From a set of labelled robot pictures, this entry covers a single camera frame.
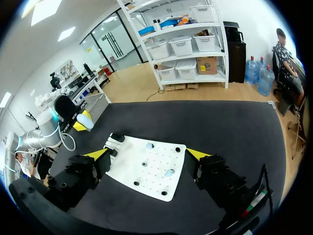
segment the glass door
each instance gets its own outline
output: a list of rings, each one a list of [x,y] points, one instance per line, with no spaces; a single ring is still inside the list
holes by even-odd
[[[91,33],[115,71],[141,64],[135,47],[116,13],[106,18]]]
[[[91,35],[88,35],[80,45],[93,65],[97,67],[101,65],[104,67],[108,64],[104,54],[101,52],[101,49],[98,47]]]

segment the ceiling light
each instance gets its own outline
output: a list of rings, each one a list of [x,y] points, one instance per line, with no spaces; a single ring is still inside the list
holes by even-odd
[[[22,14],[22,18],[24,18],[25,16],[27,16],[30,11],[34,8],[34,6],[39,2],[40,0],[29,0],[28,3],[26,4],[23,14]]]
[[[61,40],[63,40],[64,38],[69,37],[69,36],[72,34],[72,32],[74,31],[75,28],[76,28],[76,27],[72,27],[72,28],[69,28],[68,30],[63,31],[63,32],[60,34],[60,37],[59,37],[58,42],[61,41]]]
[[[33,18],[31,20],[31,26],[37,24],[38,22],[54,15],[62,0],[44,0],[36,4]]]
[[[7,92],[5,93],[1,103],[0,103],[0,108],[4,108],[7,104],[7,102],[9,101],[9,98],[11,97],[11,93]]]
[[[108,23],[111,22],[112,20],[114,20],[115,18],[117,18],[117,16],[111,16],[110,18],[106,19],[105,21],[103,21],[104,23]]]

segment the table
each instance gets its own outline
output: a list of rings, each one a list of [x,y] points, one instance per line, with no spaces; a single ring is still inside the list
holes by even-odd
[[[171,143],[208,154],[218,153],[226,165],[247,186],[257,182],[262,164],[268,166],[274,208],[278,208],[286,173],[286,154],[281,125],[271,105],[247,101],[165,101],[109,104],[91,132],[70,134],[77,149],[62,146],[51,168],[61,172],[73,154],[87,154],[103,148],[109,134]],[[192,179],[190,156],[186,153],[178,187],[171,202],[138,193],[104,175],[95,190],[89,190],[79,204],[68,211],[91,224],[118,231],[202,235],[218,228],[225,212],[218,208]],[[266,205],[261,222],[269,215]]]
[[[96,87],[96,89],[99,91],[100,94],[104,94],[102,88],[99,86],[99,84],[97,83],[96,79],[98,78],[98,75],[95,75],[95,77],[93,78],[89,78],[89,80],[85,83],[84,86],[79,87],[69,98],[75,103],[75,101],[77,100],[77,98],[79,98],[79,96],[83,96],[82,93],[85,91],[86,87],[89,86],[91,83],[93,83],[93,85]],[[110,99],[105,95],[106,100],[108,101],[108,103],[112,103],[110,101]]]

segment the white container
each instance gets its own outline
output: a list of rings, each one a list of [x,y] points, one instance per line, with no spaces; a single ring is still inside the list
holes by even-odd
[[[147,50],[151,53],[154,60],[169,57],[171,54],[170,45],[168,45],[168,40],[165,39],[149,45]]]
[[[170,69],[158,70],[158,74],[161,76],[162,81],[172,81],[178,77],[178,71],[175,69],[176,60],[167,61],[162,63],[164,66],[171,67]]]
[[[176,56],[191,55],[191,36],[178,36],[172,38],[168,43],[171,44]]]
[[[214,22],[213,5],[191,6],[190,9],[198,23]]]
[[[199,51],[215,51],[215,35],[209,33],[209,36],[194,36]]]
[[[197,75],[196,59],[180,60],[175,69],[178,71],[181,80],[194,80]]]

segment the red object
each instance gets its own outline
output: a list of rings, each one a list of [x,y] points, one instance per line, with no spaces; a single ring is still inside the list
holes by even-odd
[[[110,69],[108,67],[105,67],[103,70],[104,70],[104,72],[106,73],[107,76],[112,74],[112,72],[110,71]]]
[[[249,213],[248,210],[245,210],[245,212],[241,215],[242,218],[246,217],[246,215]]]

